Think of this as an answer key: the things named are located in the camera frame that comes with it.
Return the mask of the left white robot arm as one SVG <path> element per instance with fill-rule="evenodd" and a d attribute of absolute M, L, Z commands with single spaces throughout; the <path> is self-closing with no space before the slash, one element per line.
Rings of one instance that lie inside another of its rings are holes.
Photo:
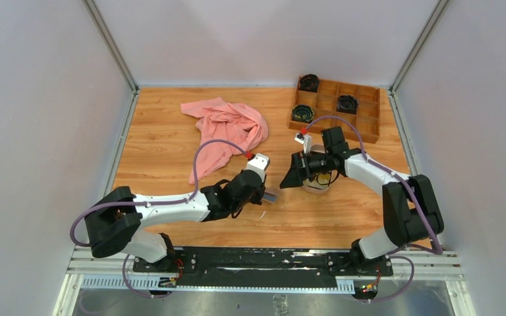
<path fill-rule="evenodd" d="M 259 205 L 265 193 L 264 171 L 244 169 L 232 180 L 221 180 L 196 194 L 144 196 L 121 186 L 93 205 L 83 216 L 88 247 L 95 258 L 125 253 L 144 259 L 160 272 L 175 265 L 167 235 L 149 226 L 175 222 L 208 222 L 237 217 L 245 205 Z"/>

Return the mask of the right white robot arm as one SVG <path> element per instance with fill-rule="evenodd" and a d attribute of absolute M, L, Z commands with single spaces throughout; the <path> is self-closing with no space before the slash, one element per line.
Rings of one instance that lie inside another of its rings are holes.
<path fill-rule="evenodd" d="M 295 135 L 295 141 L 303 149 L 292 154 L 290 169 L 279 186 L 282 189 L 301 187 L 307 180 L 335 171 L 364 184 L 382 198 L 383 226 L 352 243 L 348 268 L 366 275 L 386 255 L 425 238 L 432 241 L 430 252 L 442 254 L 437 236 L 443 232 L 444 222 L 427 176 L 394 171 L 372 159 L 364 147 L 351 148 L 339 126 L 322 130 L 322 140 L 323 149 L 317 152 L 311 149 L 312 139 L 307 129 Z"/>

